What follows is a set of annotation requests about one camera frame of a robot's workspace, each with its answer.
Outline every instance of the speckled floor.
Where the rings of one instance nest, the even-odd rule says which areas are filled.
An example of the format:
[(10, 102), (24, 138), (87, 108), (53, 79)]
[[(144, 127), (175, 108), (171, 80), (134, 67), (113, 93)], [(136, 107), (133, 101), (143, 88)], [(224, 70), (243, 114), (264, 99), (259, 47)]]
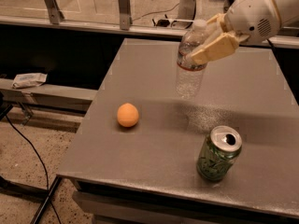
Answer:
[[(27, 125), (21, 126), (24, 115), (18, 107), (14, 107), (8, 117), (35, 146), (47, 167), (51, 184), (82, 117), (34, 110)], [(0, 175), (12, 182), (45, 189), (45, 172), (37, 155), (6, 119), (0, 122), (0, 136)], [(62, 223), (92, 223), (92, 215), (83, 213), (73, 202), (73, 190), (73, 185), (63, 180), (52, 198), (60, 220)], [(39, 203), (0, 194), (0, 223), (30, 223), (38, 206)], [(40, 223), (58, 223), (50, 205)]]

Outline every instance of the concrete floor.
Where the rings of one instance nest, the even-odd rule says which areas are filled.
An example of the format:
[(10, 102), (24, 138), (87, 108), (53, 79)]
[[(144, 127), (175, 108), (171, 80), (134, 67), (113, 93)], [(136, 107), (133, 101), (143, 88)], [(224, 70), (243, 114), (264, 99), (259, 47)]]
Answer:
[[(164, 14), (167, 14), (168, 18), (175, 18), (178, 14), (178, 7), (175, 5), (179, 0), (131, 1), (134, 25), (153, 26), (152, 19), (159, 20)], [(57, 0), (57, 2), (65, 18), (70, 21), (103, 23), (119, 21), (117, 0)], [(198, 0), (197, 18), (208, 19), (211, 14), (221, 12), (222, 6), (222, 1)], [(0, 0), (0, 16), (47, 19), (48, 11), (43, 0)], [(18, 107), (14, 107), (8, 117), (35, 145), (48, 169), (51, 183), (82, 118), (44, 111), (34, 113), (24, 127), (20, 125), (24, 115)], [(10, 127), (6, 119), (0, 122), (0, 137), (0, 175), (10, 181), (45, 188), (45, 174), (39, 159), (30, 145)], [(52, 202), (62, 223), (90, 224), (92, 215), (83, 213), (71, 198), (74, 189), (69, 181), (63, 180)], [(39, 203), (0, 194), (0, 223), (30, 223), (38, 206)], [(40, 223), (58, 223), (50, 206)]]
[[(179, 0), (130, 0), (133, 25), (152, 27), (152, 19), (178, 17)], [(57, 0), (68, 21), (119, 24), (118, 0)], [(223, 11), (221, 0), (197, 0), (196, 18), (209, 19)], [(47, 19), (43, 0), (0, 0), (0, 16)]]
[[(8, 117), (15, 127), (35, 146), (48, 170), (50, 184), (67, 151), (82, 117), (34, 110), (34, 116), (21, 126), (24, 115), (14, 107)], [(12, 182), (44, 189), (44, 169), (31, 146), (9, 125), (6, 119), (0, 122), (0, 175)], [(92, 215), (83, 213), (72, 201), (75, 188), (63, 180), (52, 199), (62, 223), (91, 223)], [(30, 223), (39, 203), (0, 194), (0, 223)], [(49, 206), (40, 223), (58, 223)]]

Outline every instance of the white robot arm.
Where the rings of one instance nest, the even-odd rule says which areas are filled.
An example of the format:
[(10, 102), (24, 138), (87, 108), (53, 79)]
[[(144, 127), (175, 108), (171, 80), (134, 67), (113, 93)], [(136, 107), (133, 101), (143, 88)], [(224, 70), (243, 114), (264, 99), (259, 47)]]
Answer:
[(298, 19), (299, 0), (235, 0), (226, 14), (207, 21), (207, 40), (186, 62), (204, 64), (229, 56), (239, 44), (258, 44)]

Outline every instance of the white paper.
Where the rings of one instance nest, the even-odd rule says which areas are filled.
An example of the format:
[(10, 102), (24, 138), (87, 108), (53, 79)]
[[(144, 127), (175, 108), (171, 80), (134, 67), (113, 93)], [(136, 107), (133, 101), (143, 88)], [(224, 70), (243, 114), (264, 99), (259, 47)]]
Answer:
[(13, 82), (13, 89), (21, 89), (27, 87), (40, 86), (47, 80), (47, 74), (42, 73), (27, 73), (16, 75)]

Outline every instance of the clear plastic bottle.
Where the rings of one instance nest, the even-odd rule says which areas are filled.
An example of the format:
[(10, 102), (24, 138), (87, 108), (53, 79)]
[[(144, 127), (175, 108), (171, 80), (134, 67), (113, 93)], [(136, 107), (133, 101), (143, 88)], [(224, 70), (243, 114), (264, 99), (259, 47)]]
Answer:
[(205, 73), (206, 63), (197, 65), (186, 61), (186, 56), (206, 40), (206, 21), (195, 20), (192, 29), (181, 39), (177, 58), (177, 92), (185, 99), (196, 96)]

